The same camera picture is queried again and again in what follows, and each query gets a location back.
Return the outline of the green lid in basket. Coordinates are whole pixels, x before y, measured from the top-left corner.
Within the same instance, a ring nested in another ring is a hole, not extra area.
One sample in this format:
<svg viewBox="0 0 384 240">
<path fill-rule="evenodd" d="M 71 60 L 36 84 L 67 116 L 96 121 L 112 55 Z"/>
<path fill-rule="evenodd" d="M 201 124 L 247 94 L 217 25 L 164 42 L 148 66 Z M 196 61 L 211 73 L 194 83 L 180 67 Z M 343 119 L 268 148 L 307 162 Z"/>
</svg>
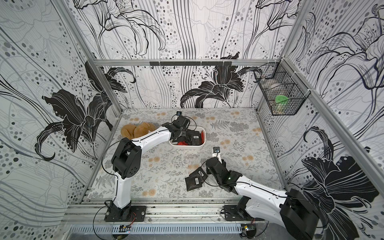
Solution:
<svg viewBox="0 0 384 240">
<path fill-rule="evenodd" d="M 286 105 L 288 104 L 290 99 L 284 95 L 278 95 L 275 97 L 275 103 L 276 105 Z"/>
</svg>

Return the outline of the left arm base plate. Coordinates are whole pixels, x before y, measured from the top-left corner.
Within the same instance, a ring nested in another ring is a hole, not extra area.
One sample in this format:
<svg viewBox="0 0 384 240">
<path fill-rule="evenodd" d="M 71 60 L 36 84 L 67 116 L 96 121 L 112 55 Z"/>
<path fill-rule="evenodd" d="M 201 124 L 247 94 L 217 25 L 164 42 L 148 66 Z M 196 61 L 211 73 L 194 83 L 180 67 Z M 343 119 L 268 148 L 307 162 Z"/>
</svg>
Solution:
<svg viewBox="0 0 384 240">
<path fill-rule="evenodd" d="M 107 208 L 105 215 L 106 222 L 144 222 L 146 216 L 146 206 L 131 206 L 120 209 L 114 204 Z"/>
</svg>

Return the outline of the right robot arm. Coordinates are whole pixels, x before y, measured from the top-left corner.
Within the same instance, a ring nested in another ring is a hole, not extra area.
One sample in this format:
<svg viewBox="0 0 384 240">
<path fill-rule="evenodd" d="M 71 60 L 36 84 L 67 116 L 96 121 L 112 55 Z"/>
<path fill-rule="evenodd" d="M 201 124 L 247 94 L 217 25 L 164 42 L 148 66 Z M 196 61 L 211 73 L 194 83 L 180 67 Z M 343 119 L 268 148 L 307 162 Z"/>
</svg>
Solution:
<svg viewBox="0 0 384 240">
<path fill-rule="evenodd" d="M 218 187 L 242 197 L 236 213 L 240 218 L 263 219 L 281 225 L 296 240 L 313 239 L 320 217 L 299 191 L 279 191 L 258 184 L 241 173 L 227 170 L 218 157 L 208 159 L 206 168 Z"/>
</svg>

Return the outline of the white plastic storage box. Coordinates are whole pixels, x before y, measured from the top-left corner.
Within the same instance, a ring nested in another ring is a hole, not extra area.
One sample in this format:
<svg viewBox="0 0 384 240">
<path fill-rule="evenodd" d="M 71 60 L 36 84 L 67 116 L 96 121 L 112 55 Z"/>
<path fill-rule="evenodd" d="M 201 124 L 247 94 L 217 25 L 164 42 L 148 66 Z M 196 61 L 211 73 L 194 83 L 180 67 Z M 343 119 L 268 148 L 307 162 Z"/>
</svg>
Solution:
<svg viewBox="0 0 384 240">
<path fill-rule="evenodd" d="M 207 138 L 206 138 L 206 130 L 203 128 L 203 127 L 189 127 L 188 128 L 189 130 L 191 131 L 198 131 L 201 133 L 201 131 L 205 131 L 205 143 L 207 141 Z M 169 140 L 169 144 L 174 148 L 174 149 L 178 149 L 178 150 L 201 150 L 203 148 L 203 146 L 205 145 L 205 143 L 203 145 L 200 145 L 200 146 L 188 146 L 186 144 L 186 142 L 182 142 L 183 144 L 180 145 L 178 142 L 173 142 L 172 140 Z"/>
</svg>

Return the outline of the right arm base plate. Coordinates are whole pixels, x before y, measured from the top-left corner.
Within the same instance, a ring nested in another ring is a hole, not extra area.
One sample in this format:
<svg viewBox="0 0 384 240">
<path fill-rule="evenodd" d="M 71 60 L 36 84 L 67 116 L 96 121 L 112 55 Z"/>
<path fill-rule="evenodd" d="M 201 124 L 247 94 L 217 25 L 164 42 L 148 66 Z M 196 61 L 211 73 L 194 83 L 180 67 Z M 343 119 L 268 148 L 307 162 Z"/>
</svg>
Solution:
<svg viewBox="0 0 384 240">
<path fill-rule="evenodd" d="M 244 207 L 238 207 L 236 205 L 225 205 L 220 212 L 224 214 L 225 220 L 228 222 L 236 222 L 236 221 L 264 221 L 261 218 L 253 218 L 251 217 L 245 210 Z"/>
</svg>

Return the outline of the aluminium corner frame post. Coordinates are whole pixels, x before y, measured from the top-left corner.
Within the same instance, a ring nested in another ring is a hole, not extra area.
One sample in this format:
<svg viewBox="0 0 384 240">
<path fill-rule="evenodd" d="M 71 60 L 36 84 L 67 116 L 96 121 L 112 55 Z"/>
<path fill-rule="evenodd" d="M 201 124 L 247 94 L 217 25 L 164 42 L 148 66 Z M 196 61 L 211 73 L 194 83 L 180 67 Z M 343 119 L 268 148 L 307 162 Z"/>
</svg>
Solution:
<svg viewBox="0 0 384 240">
<path fill-rule="evenodd" d="M 106 91 L 107 96 L 111 100 L 114 113 L 116 114 L 116 116 L 119 117 L 122 114 L 123 109 L 120 107 L 120 103 L 115 93 L 113 92 L 111 86 L 109 85 L 108 80 L 105 77 L 103 71 L 100 69 L 99 66 L 96 65 L 95 57 L 93 56 L 92 51 L 88 48 L 85 38 L 82 36 L 80 28 L 78 27 L 76 21 L 72 18 L 71 13 L 69 12 L 68 8 L 66 7 L 66 4 L 63 1 L 53 1 L 53 4 L 57 8 L 61 17 L 63 17 L 65 22 L 68 24 L 69 29 L 72 31 L 74 38 L 78 42 L 88 63 L 90 64 L 90 68 L 95 73 L 103 89 Z"/>
</svg>

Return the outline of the brown plush dog toy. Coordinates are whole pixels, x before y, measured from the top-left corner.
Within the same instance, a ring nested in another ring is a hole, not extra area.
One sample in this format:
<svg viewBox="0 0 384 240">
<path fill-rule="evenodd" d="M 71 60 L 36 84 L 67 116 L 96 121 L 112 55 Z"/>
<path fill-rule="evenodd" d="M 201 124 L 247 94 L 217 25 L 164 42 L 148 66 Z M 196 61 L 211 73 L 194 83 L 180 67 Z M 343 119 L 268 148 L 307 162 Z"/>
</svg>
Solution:
<svg viewBox="0 0 384 240">
<path fill-rule="evenodd" d="M 155 125 L 152 123 L 142 123 L 140 125 L 128 124 L 122 127 L 121 135 L 123 138 L 128 138 L 129 140 L 140 138 L 144 135 L 147 135 L 150 132 L 156 130 Z"/>
</svg>

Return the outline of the black tea bag pile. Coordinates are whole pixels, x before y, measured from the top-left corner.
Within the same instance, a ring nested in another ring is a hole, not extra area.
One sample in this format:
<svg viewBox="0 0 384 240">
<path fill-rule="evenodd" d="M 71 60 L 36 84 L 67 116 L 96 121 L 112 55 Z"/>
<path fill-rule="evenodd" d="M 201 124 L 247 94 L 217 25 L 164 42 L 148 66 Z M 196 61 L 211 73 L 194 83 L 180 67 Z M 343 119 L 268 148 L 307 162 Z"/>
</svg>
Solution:
<svg viewBox="0 0 384 240">
<path fill-rule="evenodd" d="M 202 169 L 202 167 L 198 167 L 194 172 L 185 178 L 187 192 L 201 188 L 207 178 L 207 173 Z"/>
</svg>

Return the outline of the black tea bag sachet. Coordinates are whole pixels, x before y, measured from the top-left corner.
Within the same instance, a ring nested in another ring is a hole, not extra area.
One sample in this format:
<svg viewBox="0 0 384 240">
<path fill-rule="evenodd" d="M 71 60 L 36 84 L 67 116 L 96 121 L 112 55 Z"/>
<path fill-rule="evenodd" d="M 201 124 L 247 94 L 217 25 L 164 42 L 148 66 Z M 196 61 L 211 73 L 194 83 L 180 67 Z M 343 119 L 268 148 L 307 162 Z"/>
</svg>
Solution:
<svg viewBox="0 0 384 240">
<path fill-rule="evenodd" d="M 198 131 L 186 132 L 185 142 L 188 146 L 200 146 L 202 144 L 201 133 Z"/>
</svg>

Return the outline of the black bar on rail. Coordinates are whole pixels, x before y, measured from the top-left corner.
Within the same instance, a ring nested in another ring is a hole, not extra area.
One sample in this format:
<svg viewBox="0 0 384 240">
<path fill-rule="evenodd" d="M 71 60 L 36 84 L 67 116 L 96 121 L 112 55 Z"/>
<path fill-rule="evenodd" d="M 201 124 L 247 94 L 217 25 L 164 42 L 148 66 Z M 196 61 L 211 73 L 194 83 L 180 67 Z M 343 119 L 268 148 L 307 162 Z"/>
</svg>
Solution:
<svg viewBox="0 0 384 240">
<path fill-rule="evenodd" d="M 232 61 L 151 61 L 150 66 L 231 66 L 233 64 Z"/>
</svg>

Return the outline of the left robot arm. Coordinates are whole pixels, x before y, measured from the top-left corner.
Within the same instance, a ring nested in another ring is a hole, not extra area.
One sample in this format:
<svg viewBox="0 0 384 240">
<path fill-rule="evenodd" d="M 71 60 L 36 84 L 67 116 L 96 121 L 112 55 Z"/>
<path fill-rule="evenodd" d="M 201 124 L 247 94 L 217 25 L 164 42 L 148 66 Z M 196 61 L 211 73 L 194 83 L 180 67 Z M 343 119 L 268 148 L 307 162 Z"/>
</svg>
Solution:
<svg viewBox="0 0 384 240">
<path fill-rule="evenodd" d="M 164 142 L 177 141 L 184 137 L 189 126 L 190 119 L 179 115 L 171 123 L 162 124 L 161 127 L 142 137 L 133 140 L 123 138 L 119 142 L 111 159 L 113 171 L 117 176 L 114 206 L 121 210 L 131 203 L 132 180 L 141 167 L 142 155 Z"/>
</svg>

